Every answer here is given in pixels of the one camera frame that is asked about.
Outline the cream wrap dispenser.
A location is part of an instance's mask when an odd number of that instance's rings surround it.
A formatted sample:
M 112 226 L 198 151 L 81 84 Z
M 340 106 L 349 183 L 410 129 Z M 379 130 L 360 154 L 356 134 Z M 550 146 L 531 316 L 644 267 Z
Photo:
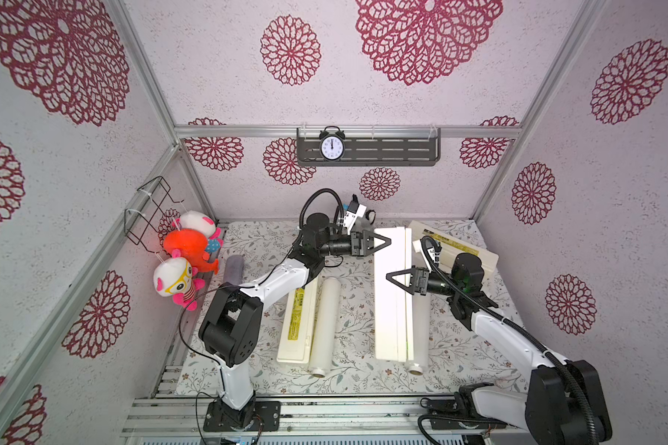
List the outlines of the cream wrap dispenser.
M 319 278 L 315 278 L 305 287 L 289 293 L 276 356 L 279 363 L 287 363 L 287 365 L 307 365 L 309 363 L 318 291 Z
M 375 357 L 404 363 L 413 354 L 412 295 L 386 280 L 386 274 L 412 267 L 411 229 L 398 226 L 375 232 L 392 244 L 374 254 Z

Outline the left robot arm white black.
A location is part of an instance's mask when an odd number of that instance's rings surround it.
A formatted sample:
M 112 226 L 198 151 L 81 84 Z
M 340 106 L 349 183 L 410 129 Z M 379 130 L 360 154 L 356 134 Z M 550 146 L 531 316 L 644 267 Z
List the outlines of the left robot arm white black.
M 220 366 L 218 398 L 224 408 L 242 413 L 255 399 L 248 359 L 265 310 L 319 276 L 326 258 L 367 257 L 393 244 L 372 230 L 354 230 L 365 215 L 365 206 L 357 200 L 345 207 L 333 189 L 315 191 L 302 206 L 299 233 L 284 259 L 263 277 L 241 285 L 226 282 L 215 291 L 198 336 L 206 357 Z

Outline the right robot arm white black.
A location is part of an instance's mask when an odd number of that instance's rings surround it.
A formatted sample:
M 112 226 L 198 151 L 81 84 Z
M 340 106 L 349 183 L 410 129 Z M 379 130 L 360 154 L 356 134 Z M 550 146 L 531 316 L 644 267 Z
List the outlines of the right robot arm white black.
M 469 252 L 456 256 L 450 271 L 438 263 L 440 243 L 420 241 L 424 266 L 391 271 L 386 280 L 411 296 L 446 298 L 452 315 L 467 330 L 489 342 L 528 378 L 525 393 L 493 384 L 461 387 L 451 398 L 424 398 L 417 422 L 432 426 L 505 428 L 531 434 L 537 444 L 601 444 L 612 438 L 599 373 L 587 361 L 572 361 L 547 348 L 506 317 L 482 289 L 482 260 Z

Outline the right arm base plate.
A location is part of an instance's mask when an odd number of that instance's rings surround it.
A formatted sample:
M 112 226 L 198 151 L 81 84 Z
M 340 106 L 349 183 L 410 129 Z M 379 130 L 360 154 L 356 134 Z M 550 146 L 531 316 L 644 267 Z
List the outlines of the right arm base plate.
M 488 429 L 506 428 L 504 423 L 480 415 L 473 407 L 472 392 L 475 389 L 492 387 L 491 383 L 465 385 L 452 396 L 442 399 L 424 397 L 420 406 L 427 411 L 434 430 L 443 429 Z

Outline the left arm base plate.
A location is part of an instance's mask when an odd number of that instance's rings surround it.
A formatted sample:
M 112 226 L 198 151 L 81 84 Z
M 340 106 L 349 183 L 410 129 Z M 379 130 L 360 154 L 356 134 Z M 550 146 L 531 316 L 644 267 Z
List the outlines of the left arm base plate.
M 280 402 L 267 402 L 252 397 L 241 410 L 216 400 L 208 405 L 203 423 L 205 432 L 273 432 L 279 430 Z

